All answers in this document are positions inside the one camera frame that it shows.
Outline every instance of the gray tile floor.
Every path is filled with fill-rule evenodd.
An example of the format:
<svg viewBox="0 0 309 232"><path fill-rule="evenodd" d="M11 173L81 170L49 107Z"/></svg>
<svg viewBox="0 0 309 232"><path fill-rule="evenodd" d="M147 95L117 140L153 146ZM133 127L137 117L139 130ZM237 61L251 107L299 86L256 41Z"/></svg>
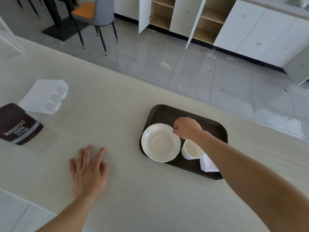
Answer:
<svg viewBox="0 0 309 232"><path fill-rule="evenodd" d="M62 43L41 33L53 22L46 7L32 1L41 20L27 0L21 0L26 14L16 0L0 1L0 16L17 36L309 140L309 96L284 92L293 84L286 74L219 52L213 59L207 57L207 48L194 44L185 50L183 40L149 29L138 34L137 25L120 19L115 19L119 43L112 26L102 27L108 56L93 26L82 31L83 50L77 34ZM68 16L64 3L56 4L62 18ZM172 69L160 66L163 61ZM0 191L0 232L33 232L54 216Z"/></svg>

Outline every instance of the orange seat cushion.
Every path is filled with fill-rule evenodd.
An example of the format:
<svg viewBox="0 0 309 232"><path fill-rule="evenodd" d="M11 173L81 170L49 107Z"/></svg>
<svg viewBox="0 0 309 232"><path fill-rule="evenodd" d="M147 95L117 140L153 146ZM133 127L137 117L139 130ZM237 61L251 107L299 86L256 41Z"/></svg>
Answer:
<svg viewBox="0 0 309 232"><path fill-rule="evenodd" d="M85 2L80 7L72 11L72 14L79 15L85 18L93 19L95 15L95 3Z"/></svg>

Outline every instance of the human hand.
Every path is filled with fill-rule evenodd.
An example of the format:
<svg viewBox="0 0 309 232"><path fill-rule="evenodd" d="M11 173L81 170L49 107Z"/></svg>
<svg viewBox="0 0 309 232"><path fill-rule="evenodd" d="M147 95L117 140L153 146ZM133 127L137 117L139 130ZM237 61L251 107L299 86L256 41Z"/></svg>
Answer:
<svg viewBox="0 0 309 232"><path fill-rule="evenodd" d="M90 197L93 201L104 190L107 176L108 165L101 158L105 148L102 147L95 156L93 163L90 163L91 145L87 149L81 148L77 161L70 159L69 169L73 180L73 194L75 199L78 197Z"/></svg>
<svg viewBox="0 0 309 232"><path fill-rule="evenodd" d="M180 117L175 120L173 133L185 140L192 140L194 134L203 131L196 120L190 117Z"/></svg>

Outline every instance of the white saucer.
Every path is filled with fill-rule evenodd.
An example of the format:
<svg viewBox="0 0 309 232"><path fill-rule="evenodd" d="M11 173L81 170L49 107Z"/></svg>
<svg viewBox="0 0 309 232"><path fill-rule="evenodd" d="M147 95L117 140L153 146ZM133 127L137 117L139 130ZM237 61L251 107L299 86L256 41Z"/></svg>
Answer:
<svg viewBox="0 0 309 232"><path fill-rule="evenodd" d="M166 124L150 125L141 137L141 146L145 154L157 162L173 160L180 151L180 137Z"/></svg>

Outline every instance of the folded white napkin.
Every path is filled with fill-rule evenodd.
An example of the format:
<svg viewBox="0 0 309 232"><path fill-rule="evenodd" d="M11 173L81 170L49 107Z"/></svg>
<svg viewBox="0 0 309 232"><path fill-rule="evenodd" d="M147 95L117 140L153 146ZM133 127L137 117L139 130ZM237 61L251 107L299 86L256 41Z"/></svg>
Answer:
<svg viewBox="0 0 309 232"><path fill-rule="evenodd" d="M204 154L202 158L200 158L201 170L204 172L218 172L219 170L211 161L211 159Z"/></svg>

